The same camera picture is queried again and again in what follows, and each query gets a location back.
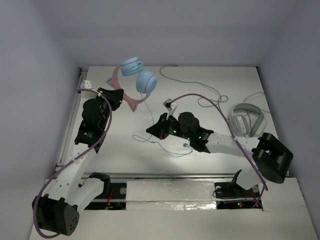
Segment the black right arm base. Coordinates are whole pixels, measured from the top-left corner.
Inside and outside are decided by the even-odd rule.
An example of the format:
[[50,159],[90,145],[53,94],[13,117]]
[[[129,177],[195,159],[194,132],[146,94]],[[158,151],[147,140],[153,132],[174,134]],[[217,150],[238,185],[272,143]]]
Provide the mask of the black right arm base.
[[217,200],[218,210],[263,209],[261,192],[257,184],[249,189],[238,185],[237,180],[241,171],[238,170],[231,181],[214,183],[212,196]]

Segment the blue pink cat-ear headphones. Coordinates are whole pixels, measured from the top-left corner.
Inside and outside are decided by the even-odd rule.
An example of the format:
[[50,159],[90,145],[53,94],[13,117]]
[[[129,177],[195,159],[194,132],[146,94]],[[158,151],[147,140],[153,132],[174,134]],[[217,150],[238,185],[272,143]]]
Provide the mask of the blue pink cat-ear headphones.
[[128,104],[132,112],[135,112],[139,104],[144,103],[155,90],[158,79],[152,71],[144,70],[143,62],[138,57],[132,57],[122,61],[112,72],[111,78],[106,83],[114,90],[121,90],[118,73],[121,71],[123,77],[138,74],[135,81],[135,88],[142,95],[141,99],[134,99],[123,93],[123,100]]

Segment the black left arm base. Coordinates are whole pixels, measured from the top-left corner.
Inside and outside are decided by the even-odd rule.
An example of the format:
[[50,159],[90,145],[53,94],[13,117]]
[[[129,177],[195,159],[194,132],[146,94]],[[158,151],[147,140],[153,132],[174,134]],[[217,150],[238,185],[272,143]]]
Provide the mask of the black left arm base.
[[94,198],[85,210],[125,210],[127,184],[114,182],[110,185],[109,193],[102,193]]

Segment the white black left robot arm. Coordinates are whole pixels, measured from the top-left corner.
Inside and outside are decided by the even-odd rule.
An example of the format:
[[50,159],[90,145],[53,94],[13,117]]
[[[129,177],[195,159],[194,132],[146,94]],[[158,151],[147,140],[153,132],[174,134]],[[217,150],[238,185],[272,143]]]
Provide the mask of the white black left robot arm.
[[32,202],[33,224],[44,239],[70,236],[80,214],[97,196],[111,194],[111,179],[105,173],[92,173],[81,184],[85,170],[95,159],[111,127],[113,112],[124,96],[123,89],[81,88],[85,98],[81,123],[68,162],[49,178]]

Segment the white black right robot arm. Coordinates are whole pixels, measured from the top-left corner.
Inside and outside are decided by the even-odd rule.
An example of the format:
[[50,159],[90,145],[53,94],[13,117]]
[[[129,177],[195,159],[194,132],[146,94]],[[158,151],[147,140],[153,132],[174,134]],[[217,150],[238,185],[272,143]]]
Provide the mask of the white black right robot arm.
[[293,160],[292,152],[271,133],[264,132],[260,137],[221,134],[201,127],[191,112],[183,112],[178,117],[163,113],[146,132],[160,140],[168,136],[185,139],[199,153],[247,159],[250,167],[242,169],[230,185],[231,192],[238,197],[254,185],[284,183]]

